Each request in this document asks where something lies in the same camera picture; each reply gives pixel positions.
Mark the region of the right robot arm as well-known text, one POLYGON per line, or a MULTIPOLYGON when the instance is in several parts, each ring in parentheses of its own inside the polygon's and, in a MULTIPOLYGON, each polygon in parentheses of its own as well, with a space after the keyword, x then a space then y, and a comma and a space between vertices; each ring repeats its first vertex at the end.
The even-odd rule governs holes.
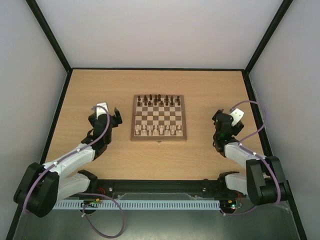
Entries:
POLYGON ((260 155, 235 138, 244 128, 244 112, 236 108, 230 113, 222 109, 213 115, 213 147, 223 157, 233 160, 245 169, 245 175, 229 172, 218 183, 218 191, 229 196, 238 191, 255 205, 278 204, 292 196, 280 160, 276 156, 260 155))

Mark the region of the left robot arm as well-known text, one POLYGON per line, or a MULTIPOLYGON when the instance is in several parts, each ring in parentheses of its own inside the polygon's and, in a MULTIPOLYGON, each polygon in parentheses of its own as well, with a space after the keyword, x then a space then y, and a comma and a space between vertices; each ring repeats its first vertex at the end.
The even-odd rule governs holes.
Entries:
POLYGON ((39 218, 46 216, 63 199, 95 191, 97 177, 86 170, 71 175, 79 167, 99 158, 112 141, 112 130, 122 124, 120 111, 109 113, 105 102, 93 107, 88 117, 92 129, 73 150, 44 164, 30 164, 17 187, 13 200, 39 218))

